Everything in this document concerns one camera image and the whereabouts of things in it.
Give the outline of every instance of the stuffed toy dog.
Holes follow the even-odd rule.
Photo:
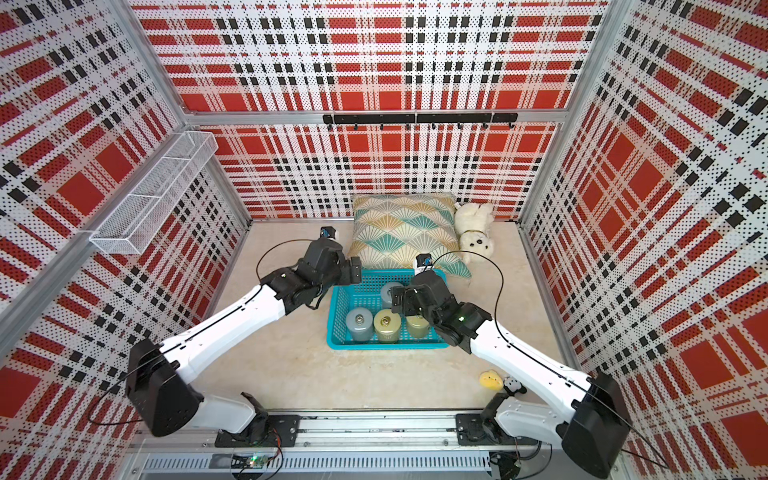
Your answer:
[[[456,204],[454,228],[461,250],[480,253],[484,257],[493,255],[493,240],[488,238],[488,229],[493,221],[491,204]],[[483,262],[481,257],[471,253],[460,253],[464,263]]]

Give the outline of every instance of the patterned pillow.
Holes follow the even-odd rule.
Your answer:
[[[360,257],[363,268],[413,268],[413,259],[420,253],[431,253],[437,260],[445,252],[458,250],[453,204],[451,194],[356,195],[349,256]],[[472,278],[455,253],[443,257],[437,267]]]

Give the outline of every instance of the black cable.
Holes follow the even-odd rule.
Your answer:
[[[283,455],[283,449],[280,448],[280,445],[283,443],[283,440],[280,438],[280,434],[277,433],[277,430],[273,430],[273,432],[275,432],[275,436],[277,437],[277,454],[274,457],[272,457],[272,460],[274,460],[275,458],[277,458],[279,456],[280,457],[280,465],[278,465],[277,470],[275,470],[272,475],[270,475],[270,476],[268,476],[266,478],[259,477],[259,480],[270,480],[270,478],[272,478],[275,475],[277,475],[277,473],[280,471],[280,469],[283,467],[283,464],[286,461],[285,455]]]
[[[257,262],[257,264],[256,264],[256,275],[259,277],[259,282],[261,282],[261,275],[259,275],[259,265],[261,264],[261,260],[264,260],[264,257],[265,257],[265,256],[266,256],[266,255],[267,255],[269,252],[271,252],[272,250],[276,249],[276,248],[277,248],[277,247],[279,247],[280,245],[284,245],[285,243],[291,243],[291,242],[311,242],[311,241],[312,241],[311,239],[307,239],[307,238],[299,238],[299,239],[293,239],[293,240],[286,240],[286,241],[284,241],[284,242],[280,242],[280,243],[278,243],[277,245],[273,246],[272,248],[270,248],[269,250],[267,250],[266,252],[264,252],[264,255],[262,255],[262,256],[261,256],[261,258],[259,258],[259,261],[258,261],[258,262]],[[262,289],[262,288],[263,288],[263,285],[259,287],[259,290],[256,292],[256,294],[255,294],[255,295],[253,295],[253,296],[252,296],[250,299],[248,299],[248,300],[246,301],[246,303],[248,303],[248,302],[250,302],[251,300],[253,300],[254,298],[256,298],[256,296],[258,296],[258,295],[259,295],[259,293],[261,293],[261,289]],[[318,302],[317,302],[317,304],[316,304],[316,305],[315,305],[315,307],[314,307],[314,310],[316,310],[316,309],[317,309],[317,307],[319,306],[319,301],[320,301],[320,300],[322,300],[324,296],[325,296],[325,294],[323,294],[322,296],[320,296],[320,298],[318,299]],[[204,327],[203,329],[201,329],[199,332],[195,332],[195,333],[193,333],[191,336],[189,336],[189,337],[187,337],[186,339],[184,339],[184,341],[183,341],[182,343],[178,343],[177,345],[174,345],[174,346],[172,346],[171,348],[169,348],[169,349],[168,349],[168,350],[166,350],[165,352],[162,352],[162,353],[160,354],[160,356],[163,356],[163,355],[165,355],[166,353],[170,352],[171,350],[173,350],[173,349],[176,349],[177,347],[181,346],[182,344],[184,344],[184,343],[186,343],[186,342],[189,342],[189,341],[190,341],[190,340],[192,340],[192,339],[193,339],[195,336],[198,336],[198,335],[200,335],[202,332],[204,332],[204,331],[208,330],[210,327],[212,327],[212,326],[216,325],[216,324],[217,324],[217,323],[219,323],[221,320],[223,320],[223,319],[227,318],[229,315],[232,315],[233,313],[237,312],[238,310],[239,310],[239,309],[234,309],[234,310],[232,310],[232,311],[231,311],[231,312],[229,312],[227,315],[225,315],[225,316],[222,316],[221,318],[217,319],[215,322],[211,323],[210,325],[208,325],[208,326],[205,326],[205,327]],[[148,365],[150,362],[153,362],[153,361],[155,361],[155,360],[158,360],[158,358],[157,358],[157,357],[155,357],[155,358],[153,358],[153,359],[150,359],[150,360],[148,360],[147,362],[144,362],[144,363],[142,363],[141,365],[137,366],[135,369],[131,370],[130,372],[126,373],[125,375],[122,375],[122,376],[120,376],[120,377],[118,378],[118,381],[117,381],[115,384],[113,384],[113,385],[110,385],[109,387],[107,387],[107,389],[104,391],[104,393],[103,393],[103,394],[101,394],[101,396],[98,398],[98,400],[96,401],[96,403],[95,403],[95,404],[94,404],[94,405],[93,405],[93,406],[92,406],[92,407],[91,407],[91,408],[88,410],[88,412],[87,412],[88,421],[89,421],[89,422],[90,422],[92,425],[97,425],[97,426],[116,426],[116,425],[127,425],[127,424],[129,424],[129,423],[138,423],[138,422],[142,422],[142,421],[143,421],[143,419],[127,420],[127,421],[125,421],[125,422],[96,422],[95,420],[93,420],[93,418],[92,418],[92,417],[93,417],[93,414],[94,414],[94,412],[95,412],[95,410],[96,410],[96,407],[98,407],[98,406],[99,406],[99,404],[101,404],[101,402],[104,400],[104,398],[107,396],[107,394],[108,394],[108,393],[110,393],[110,391],[111,391],[111,390],[112,390],[114,387],[116,387],[116,386],[119,386],[119,385],[120,385],[120,384],[121,384],[121,383],[122,383],[122,382],[123,382],[123,381],[124,381],[124,380],[125,380],[125,379],[126,379],[126,378],[127,378],[129,375],[130,375],[130,374],[131,374],[131,373],[133,373],[133,372],[136,372],[137,370],[139,370],[139,369],[141,369],[141,368],[145,367],[145,366],[146,366],[146,365]]]
[[[501,299],[501,297],[502,297],[502,290],[504,289],[504,274],[502,272],[502,269],[499,268],[499,266],[496,264],[496,262],[494,262],[493,260],[489,259],[488,257],[486,257],[484,255],[481,255],[480,253],[472,252],[470,250],[453,250],[452,252],[446,252],[446,253],[442,254],[440,257],[437,257],[437,260],[435,260],[432,263],[432,269],[434,270],[435,269],[435,264],[441,258],[443,258],[445,255],[448,255],[449,253],[472,253],[473,255],[477,255],[478,257],[485,258],[487,261],[491,262],[491,264],[493,266],[496,267],[496,270],[498,270],[498,274],[502,277],[502,285],[498,289],[498,295],[496,296],[496,304],[493,307],[493,323],[496,325],[496,330],[498,331],[499,336],[502,338],[502,340],[504,340],[507,343],[507,345],[513,347],[514,349],[516,349],[517,351],[519,351],[523,355],[527,356],[529,359],[531,359],[534,362],[538,363],[540,366],[543,366],[544,368],[546,368],[550,372],[554,373],[558,378],[563,379],[568,385],[572,385],[572,386],[576,387],[577,389],[579,389],[582,392],[584,392],[586,395],[589,395],[593,400],[595,400],[598,403],[602,404],[602,406],[604,406],[606,409],[608,409],[609,412],[613,413],[626,426],[628,426],[632,432],[634,432],[637,436],[639,436],[643,440],[643,442],[645,442],[645,444],[648,445],[648,447],[654,453],[654,455],[656,455],[658,458],[660,458],[662,461],[664,461],[664,465],[662,465],[660,463],[656,463],[653,460],[651,460],[650,458],[647,458],[647,457],[644,457],[644,456],[641,456],[641,455],[637,455],[637,454],[633,454],[633,455],[637,456],[638,458],[642,458],[643,460],[647,460],[649,462],[656,463],[657,465],[662,466],[662,467],[664,467],[666,469],[670,469],[669,463],[664,458],[664,456],[658,450],[656,450],[656,448],[653,446],[653,444],[650,443],[650,440],[645,438],[645,436],[642,433],[640,433],[635,427],[632,426],[632,423],[629,420],[625,419],[624,417],[622,417],[621,415],[616,413],[616,411],[613,410],[609,405],[607,405],[605,402],[600,400],[598,397],[596,397],[596,396],[592,395],[591,393],[589,393],[589,391],[586,390],[584,387],[582,387],[580,385],[577,385],[575,382],[572,382],[571,380],[569,380],[568,378],[566,378],[565,376],[560,374],[557,370],[554,370],[554,369],[550,368],[545,363],[543,363],[541,360],[533,357],[528,352],[524,351],[523,349],[521,349],[518,346],[516,346],[514,343],[510,342],[509,340],[507,340],[507,338],[504,336],[504,333],[502,333],[501,327],[498,326],[498,320],[497,320],[497,316],[496,316],[496,310],[498,308],[498,301],[499,301],[499,299]]]
[[[322,302],[322,301],[323,301],[323,297],[326,295],[326,293],[328,293],[328,290],[326,290],[325,292],[323,292],[323,293],[322,293],[322,294],[321,294],[321,295],[320,295],[320,296],[317,298],[317,302],[315,303],[315,306],[307,305],[307,306],[306,306],[306,308],[308,308],[308,309],[310,309],[310,310],[317,310],[317,309],[320,307],[320,302]]]
[[[666,465],[662,465],[662,464],[660,464],[659,462],[654,462],[654,461],[653,461],[653,460],[651,460],[650,458],[647,458],[647,457],[643,457],[642,455],[638,455],[637,453],[635,453],[635,452],[631,452],[631,451],[629,451],[629,450],[627,450],[627,449],[621,449],[621,451],[622,451],[622,452],[624,452],[624,453],[628,453],[628,454],[630,454],[630,455],[634,455],[634,456],[636,456],[636,457],[638,457],[638,458],[642,458],[642,459],[643,459],[643,460],[645,460],[646,462],[650,462],[650,463],[653,463],[654,465],[659,465],[659,466],[660,466],[660,467],[662,467],[662,468],[669,468],[669,467],[667,467]]]
[[[258,295],[258,294],[261,292],[261,289],[263,289],[263,288],[264,288],[264,285],[260,286],[260,287],[259,287],[259,290],[256,292],[256,295],[254,295],[254,296],[253,296],[253,297],[251,297],[251,298],[254,298],[254,297],[256,297],[256,296],[257,296],[257,295]],[[178,348],[178,347],[182,346],[182,345],[183,345],[183,344],[185,344],[186,342],[189,342],[189,341],[190,341],[190,340],[192,340],[194,337],[196,337],[196,336],[200,335],[202,332],[204,332],[204,331],[208,330],[210,327],[212,327],[212,326],[216,325],[216,324],[217,324],[217,323],[219,323],[221,320],[223,320],[223,319],[227,318],[229,315],[232,315],[233,313],[237,312],[238,310],[239,310],[239,308],[238,308],[238,309],[234,309],[234,310],[232,310],[232,311],[231,311],[231,312],[229,312],[227,315],[224,315],[224,316],[222,316],[221,318],[217,319],[215,322],[212,322],[210,325],[208,325],[208,326],[205,326],[205,327],[204,327],[203,329],[201,329],[199,332],[195,332],[195,333],[193,333],[192,335],[188,336],[186,339],[184,339],[184,341],[183,341],[183,342],[179,342],[179,343],[177,343],[176,345],[172,346],[172,347],[171,347],[171,348],[169,348],[168,350],[166,350],[166,351],[164,351],[164,352],[161,352],[159,356],[157,356],[157,357],[154,357],[154,358],[152,358],[152,359],[149,359],[149,360],[147,360],[146,362],[144,362],[144,363],[140,364],[139,366],[137,366],[136,368],[134,368],[133,370],[131,370],[130,372],[128,372],[128,373],[125,373],[124,375],[121,375],[121,376],[118,378],[118,381],[117,381],[116,383],[114,383],[113,385],[111,385],[111,386],[107,387],[107,389],[104,391],[104,393],[102,393],[102,394],[101,394],[101,396],[99,397],[98,401],[97,401],[97,402],[96,402],[96,403],[95,403],[95,404],[94,404],[94,405],[93,405],[93,406],[92,406],[92,407],[91,407],[91,408],[88,410],[88,421],[89,421],[91,424],[93,424],[93,425],[97,425],[97,426],[115,426],[115,425],[126,425],[126,424],[128,424],[128,423],[137,423],[137,422],[142,422],[142,421],[143,421],[143,419],[127,420],[126,422],[96,422],[95,420],[93,420],[93,418],[92,418],[92,417],[93,417],[94,411],[96,410],[96,407],[98,407],[98,406],[99,406],[99,404],[101,403],[101,401],[102,401],[102,400],[104,400],[104,398],[107,396],[107,394],[110,392],[110,390],[112,390],[112,389],[113,389],[114,387],[116,387],[116,386],[119,386],[119,385],[120,385],[120,384],[121,384],[121,383],[122,383],[122,382],[123,382],[123,381],[124,381],[124,380],[125,380],[125,379],[126,379],[126,378],[127,378],[129,375],[130,375],[130,374],[131,374],[131,373],[133,373],[133,372],[136,372],[137,370],[139,370],[139,369],[141,369],[141,368],[144,368],[145,366],[149,365],[151,362],[161,362],[161,361],[162,361],[162,358],[161,358],[161,357],[162,357],[163,355],[165,355],[166,353],[169,353],[171,350],[174,350],[174,349],[176,349],[176,348]]]
[[[171,348],[169,348],[168,350],[162,352],[160,354],[160,357],[162,357],[166,353],[170,352],[171,350],[176,349],[178,346],[181,346],[181,343],[178,343],[177,345],[174,345]],[[139,370],[141,368],[144,368],[145,366],[149,365],[151,362],[160,362],[160,361],[161,361],[161,358],[154,357],[154,358],[149,359],[146,362],[140,364],[135,369],[131,370],[130,372],[126,373],[125,375],[120,376],[118,378],[117,383],[107,387],[107,389],[104,391],[104,393],[101,394],[101,396],[96,401],[96,403],[88,410],[88,421],[90,423],[92,423],[93,425],[97,425],[97,426],[127,425],[128,423],[142,422],[143,419],[127,420],[125,422],[96,422],[95,420],[93,420],[92,417],[93,417],[94,411],[96,410],[96,407],[98,407],[98,404],[101,403],[102,400],[104,400],[104,397],[107,396],[107,394],[110,392],[110,390],[112,390],[116,386],[119,386],[131,373],[136,372],[137,370]]]
[[[531,460],[531,459],[532,459],[532,458],[534,458],[536,455],[538,455],[538,453],[539,453],[540,451],[541,451],[541,440],[539,440],[539,441],[538,441],[538,443],[536,444],[536,449],[533,451],[533,453],[531,453],[531,454],[530,454],[530,455],[528,455],[527,457],[520,457],[520,459],[521,459],[521,460]]]
[[[549,462],[551,462],[551,461],[552,461],[552,444],[550,443],[549,444],[549,458],[547,458],[547,463],[545,463],[544,466],[541,467],[541,470],[539,470],[536,473],[531,473],[530,475],[526,475],[525,477],[518,477],[515,480],[525,480],[526,478],[533,478],[533,477],[535,477],[536,475],[538,475],[538,474],[542,473],[544,470],[546,470],[547,467],[549,466]]]
[[[488,463],[490,463],[491,465],[498,466],[498,460],[496,462],[494,462],[493,461],[494,458],[505,456],[505,455],[508,455],[508,456],[512,457],[512,459],[514,459],[515,461],[518,461],[518,460],[532,460],[533,458],[535,458],[539,454],[539,452],[541,452],[541,441],[539,441],[538,445],[536,445],[536,450],[532,454],[530,454],[528,456],[521,457],[520,456],[520,452],[518,452],[518,451],[512,452],[512,451],[509,451],[509,450],[502,450],[500,452],[494,452],[493,455],[491,455],[491,457],[488,458]],[[522,480],[523,478],[535,477],[536,475],[542,473],[549,466],[549,462],[551,462],[551,460],[552,460],[552,444],[549,444],[549,459],[547,460],[547,463],[544,465],[544,468],[542,468],[541,470],[539,470],[536,473],[530,474],[530,475],[525,476],[525,477],[516,478],[515,480]],[[486,471],[486,473],[488,474],[489,477],[493,476],[493,475],[491,475],[491,472]]]
[[[311,240],[309,238],[294,238],[293,240],[286,240],[284,242],[280,242],[277,245],[275,245],[274,247],[272,247],[269,250],[267,250],[266,252],[264,252],[264,255],[262,255],[261,258],[259,258],[259,261],[256,262],[256,276],[259,277],[259,282],[261,282],[261,275],[259,274],[259,265],[261,265],[261,260],[264,260],[264,257],[266,257],[266,255],[269,252],[271,252],[272,250],[275,250],[280,245],[285,245],[286,243],[291,243],[291,242],[313,242],[313,241],[314,240]]]

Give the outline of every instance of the marble floor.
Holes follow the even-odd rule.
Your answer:
[[[352,241],[351,221],[254,222],[217,310],[258,281],[256,263],[276,243],[317,238],[321,225],[338,232],[345,250]],[[534,277],[514,223],[494,223],[493,260],[505,275],[498,321],[530,345],[558,361],[561,355],[541,303]],[[260,266],[269,273],[292,265],[307,242],[277,247]],[[492,312],[499,276],[487,262],[471,263],[472,280],[449,276],[459,301]],[[326,344],[330,293],[317,311],[300,307],[258,330],[230,349],[194,382],[196,389],[221,396],[253,394],[267,409],[463,409],[481,408],[494,393],[478,376],[493,368],[456,347],[420,350],[333,350]],[[540,401],[532,393],[523,399]]]

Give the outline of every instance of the plaid wall panel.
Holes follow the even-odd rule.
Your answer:
[[[582,367],[672,466],[642,475],[768,476],[767,15],[635,2],[529,226]]]
[[[133,344],[203,319],[243,233],[203,170],[143,255],[85,262],[0,367],[0,477],[111,477],[137,424],[86,413]],[[137,415],[121,386],[94,417]]]
[[[254,218],[344,217],[353,194],[450,192],[517,218],[555,124],[211,126]]]
[[[607,0],[130,0],[191,111],[562,108]]]
[[[175,126],[107,2],[0,6],[0,310]]]

